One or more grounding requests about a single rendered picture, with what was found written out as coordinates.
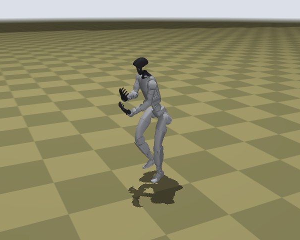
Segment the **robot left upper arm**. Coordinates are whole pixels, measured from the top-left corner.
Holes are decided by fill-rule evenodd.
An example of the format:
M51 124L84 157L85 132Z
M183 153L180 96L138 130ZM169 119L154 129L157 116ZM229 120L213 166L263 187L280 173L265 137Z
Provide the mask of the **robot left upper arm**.
M153 101L153 97L154 97L154 93L155 93L155 90L157 89L157 83L154 81L154 80L148 80L148 83L147 83L147 99L145 99L143 101L144 102L149 102L149 107L151 106L152 104L152 101Z

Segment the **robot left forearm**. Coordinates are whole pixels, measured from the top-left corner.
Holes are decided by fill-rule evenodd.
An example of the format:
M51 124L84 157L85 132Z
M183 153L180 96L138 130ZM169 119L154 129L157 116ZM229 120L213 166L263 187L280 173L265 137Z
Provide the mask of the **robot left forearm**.
M138 114L141 111L146 110L150 106L149 102L144 102L143 104L139 104L139 106L133 108L131 111L131 114L127 114L129 117L133 117L134 115Z

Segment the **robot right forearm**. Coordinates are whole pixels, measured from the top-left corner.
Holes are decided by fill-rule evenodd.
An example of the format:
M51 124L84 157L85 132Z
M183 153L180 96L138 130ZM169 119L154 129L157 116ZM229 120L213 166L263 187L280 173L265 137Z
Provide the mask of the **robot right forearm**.
M134 98L134 95L133 95L133 93L129 93L128 95L127 95L127 101L129 101L129 100L132 100ZM122 99L121 99L122 100ZM124 100L122 100L123 102L125 102Z

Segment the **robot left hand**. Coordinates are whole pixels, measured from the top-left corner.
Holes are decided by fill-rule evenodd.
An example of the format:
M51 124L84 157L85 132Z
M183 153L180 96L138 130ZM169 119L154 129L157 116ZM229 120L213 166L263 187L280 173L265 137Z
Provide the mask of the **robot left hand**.
M119 107L121 108L121 110L123 111L123 112L125 112L126 113L126 115L130 115L132 112L128 109L128 110L126 110L125 108L124 108L124 105L123 104L121 104L121 102L119 102L118 103L118 105L119 105ZM123 106L122 106L123 105Z

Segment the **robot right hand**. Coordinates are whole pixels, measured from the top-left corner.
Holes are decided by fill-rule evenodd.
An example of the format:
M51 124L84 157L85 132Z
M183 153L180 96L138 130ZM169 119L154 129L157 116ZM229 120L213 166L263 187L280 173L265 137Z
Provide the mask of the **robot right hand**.
M124 91L125 91L126 89L124 89L124 90L123 90L123 89L124 89L124 88L122 88L122 89L120 88L120 89L119 89L119 93L120 93L121 99L122 99L123 101L126 102L126 101L128 100L128 97L127 97L127 96L128 96L129 93L128 93L127 95L125 95L125 94L127 93L127 91L124 93ZM123 92L122 92L122 90L123 90Z

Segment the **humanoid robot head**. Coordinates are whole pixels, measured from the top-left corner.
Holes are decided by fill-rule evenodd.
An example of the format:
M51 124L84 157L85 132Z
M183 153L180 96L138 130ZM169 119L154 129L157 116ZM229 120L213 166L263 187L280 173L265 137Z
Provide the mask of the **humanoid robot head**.
M136 67L139 75L142 75L141 78L145 79L147 77L151 77L152 75L147 72L147 70L142 70L142 68L147 65L149 62L146 58L140 57L133 62L133 65ZM147 77L144 77L147 76Z

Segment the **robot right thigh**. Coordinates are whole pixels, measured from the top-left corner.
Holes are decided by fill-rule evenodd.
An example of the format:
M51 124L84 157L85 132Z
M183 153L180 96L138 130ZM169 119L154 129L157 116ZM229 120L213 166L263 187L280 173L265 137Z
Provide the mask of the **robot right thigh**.
M156 117L152 112L152 107L148 107L141 116L135 131L135 142L139 145L145 142L145 137L143 136L143 133L151 123L151 118L154 119Z

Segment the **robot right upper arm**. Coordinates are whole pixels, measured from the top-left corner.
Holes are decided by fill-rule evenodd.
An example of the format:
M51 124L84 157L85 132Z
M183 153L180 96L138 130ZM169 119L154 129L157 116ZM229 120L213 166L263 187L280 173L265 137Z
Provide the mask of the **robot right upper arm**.
M136 75L133 90L131 91L131 93L134 95L134 99L136 99L139 95L139 93L138 93L138 91L140 89L139 76L140 76L139 74Z

